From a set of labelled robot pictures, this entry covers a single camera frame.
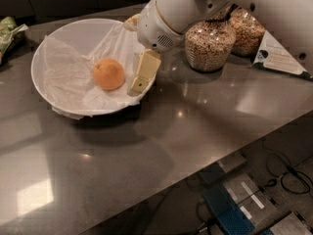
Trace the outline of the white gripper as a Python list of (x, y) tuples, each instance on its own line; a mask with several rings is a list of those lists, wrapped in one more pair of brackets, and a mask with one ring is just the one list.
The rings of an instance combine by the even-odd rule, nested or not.
[(138, 41), (149, 48), (135, 59), (135, 73), (128, 89), (128, 94), (135, 97), (144, 94), (156, 78), (161, 64), (160, 53), (177, 46), (183, 35), (176, 33), (165, 23), (158, 11), (157, 0), (151, 0), (140, 15), (128, 18), (123, 27), (129, 31), (137, 30)]

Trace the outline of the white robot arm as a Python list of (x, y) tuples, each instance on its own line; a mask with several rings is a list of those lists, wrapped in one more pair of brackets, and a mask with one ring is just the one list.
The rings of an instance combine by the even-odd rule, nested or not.
[(150, 0), (137, 21), (138, 41), (146, 47), (135, 64), (130, 96), (146, 90), (171, 50), (195, 23), (228, 6), (249, 11), (307, 70), (313, 70), (313, 0)]

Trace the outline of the blue robot base part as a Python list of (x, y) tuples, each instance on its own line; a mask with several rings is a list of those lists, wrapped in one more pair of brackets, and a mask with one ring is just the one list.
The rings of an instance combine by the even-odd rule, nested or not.
[(257, 227), (247, 219), (223, 184), (205, 190), (203, 198), (225, 235), (248, 235)]

